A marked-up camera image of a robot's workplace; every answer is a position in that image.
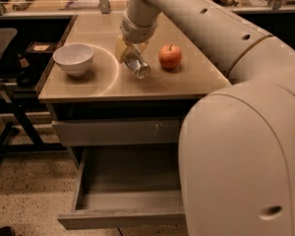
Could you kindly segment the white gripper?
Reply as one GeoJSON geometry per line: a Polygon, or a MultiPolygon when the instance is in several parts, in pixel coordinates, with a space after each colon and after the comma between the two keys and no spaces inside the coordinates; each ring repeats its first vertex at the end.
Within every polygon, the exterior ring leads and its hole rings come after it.
{"type": "Polygon", "coordinates": [[[157,22],[153,22],[147,27],[142,27],[133,23],[124,13],[121,22],[122,35],[116,38],[115,57],[119,63],[123,63],[125,57],[133,50],[133,45],[137,53],[142,54],[148,46],[148,40],[153,36],[157,28],[157,22]]]}

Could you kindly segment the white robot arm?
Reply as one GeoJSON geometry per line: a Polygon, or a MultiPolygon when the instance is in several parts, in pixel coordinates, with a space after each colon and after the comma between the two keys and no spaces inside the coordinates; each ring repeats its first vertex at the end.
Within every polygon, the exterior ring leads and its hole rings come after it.
{"type": "Polygon", "coordinates": [[[189,236],[295,236],[295,51],[210,0],[130,0],[118,59],[152,36],[159,14],[230,82],[181,128],[189,236]]]}

